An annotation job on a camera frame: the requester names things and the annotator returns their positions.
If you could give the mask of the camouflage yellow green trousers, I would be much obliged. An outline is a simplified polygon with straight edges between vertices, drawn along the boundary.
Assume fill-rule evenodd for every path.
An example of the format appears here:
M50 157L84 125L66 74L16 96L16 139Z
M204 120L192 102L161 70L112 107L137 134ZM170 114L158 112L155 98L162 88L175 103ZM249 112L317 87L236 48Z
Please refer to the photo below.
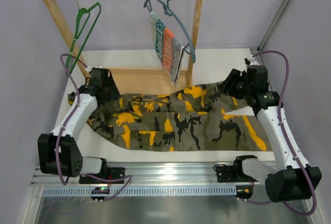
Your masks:
M246 102L200 84L171 94L123 94L99 106L89 127L112 144L153 152L272 149L254 116L235 115Z

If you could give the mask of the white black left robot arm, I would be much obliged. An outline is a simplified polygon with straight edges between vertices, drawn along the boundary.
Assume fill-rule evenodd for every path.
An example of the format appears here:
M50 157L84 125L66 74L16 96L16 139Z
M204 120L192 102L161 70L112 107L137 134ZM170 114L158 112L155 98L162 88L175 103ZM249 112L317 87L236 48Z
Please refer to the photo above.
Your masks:
M39 164L42 173L77 177L99 174L106 160L82 156L77 139L91 114L107 100L119 97L110 70L93 68L87 85L75 87L73 104L64 119L49 133L38 138Z

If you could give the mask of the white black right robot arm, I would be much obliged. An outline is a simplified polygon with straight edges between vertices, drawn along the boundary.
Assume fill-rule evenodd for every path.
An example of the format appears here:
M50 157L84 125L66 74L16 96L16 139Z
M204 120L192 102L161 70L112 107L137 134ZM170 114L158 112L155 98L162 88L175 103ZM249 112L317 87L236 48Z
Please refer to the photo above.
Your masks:
M312 199L322 173L312 167L300 151L290 131L279 94L269 90L265 66L249 65L246 71L232 69L220 86L221 92L243 99L252 108L271 144L276 166L263 163L254 155L237 156L236 176L261 183L272 202Z

